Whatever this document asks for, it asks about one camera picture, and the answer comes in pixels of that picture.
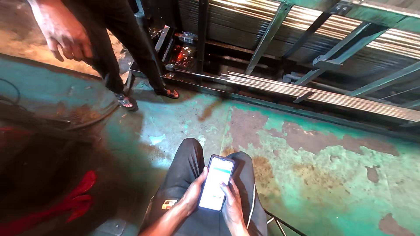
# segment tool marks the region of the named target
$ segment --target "knee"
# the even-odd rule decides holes
[[[240,151],[240,152],[234,153],[233,155],[234,155],[235,158],[241,159],[241,160],[246,161],[246,162],[250,161],[252,163],[252,158],[248,154],[246,154],[245,152]]]
[[[200,145],[200,142],[198,142],[198,140],[195,139],[195,138],[186,138],[186,139],[182,140],[181,145],[193,145],[193,146],[195,146],[195,145]]]

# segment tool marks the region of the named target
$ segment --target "phone screen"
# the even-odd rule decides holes
[[[199,202],[200,207],[220,211],[225,194],[219,183],[228,184],[234,163],[229,160],[213,157]]]

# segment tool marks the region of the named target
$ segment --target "leg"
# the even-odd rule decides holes
[[[252,159],[245,152],[232,153],[228,158],[235,161],[232,178],[239,189],[242,200],[242,212],[250,235],[267,235],[266,215],[255,188]]]
[[[165,200],[181,199],[189,185],[201,174],[203,168],[203,148],[200,143],[196,139],[184,139],[153,199],[149,223],[155,222],[166,212],[166,210],[162,210]]]
[[[120,68],[102,16],[80,1],[64,0],[63,3],[85,27],[92,44],[93,58],[85,62],[98,71],[109,90],[116,94],[123,93]]]
[[[142,25],[138,25],[128,2],[124,0],[108,1],[104,15],[106,16],[106,27],[129,50],[137,65],[146,74],[150,85],[157,92],[167,93],[165,83],[161,78],[162,64],[150,35]]]

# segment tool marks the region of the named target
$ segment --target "smartphone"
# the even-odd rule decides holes
[[[229,184],[234,169],[235,162],[232,159],[213,154],[210,157],[209,173],[201,189],[198,207],[206,210],[220,212],[225,194],[220,188],[219,183]]]

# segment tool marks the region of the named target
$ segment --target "foot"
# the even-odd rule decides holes
[[[125,107],[125,108],[132,108],[133,107],[133,103],[130,102],[130,98],[129,97],[124,97],[122,100],[118,100],[120,102],[120,105]]]
[[[167,90],[167,91],[166,91],[166,94],[167,94],[168,96],[173,95],[173,97],[178,97],[178,96],[179,96],[179,94],[178,94],[178,92],[177,92],[176,90],[173,90],[173,93],[172,93],[170,90]]]

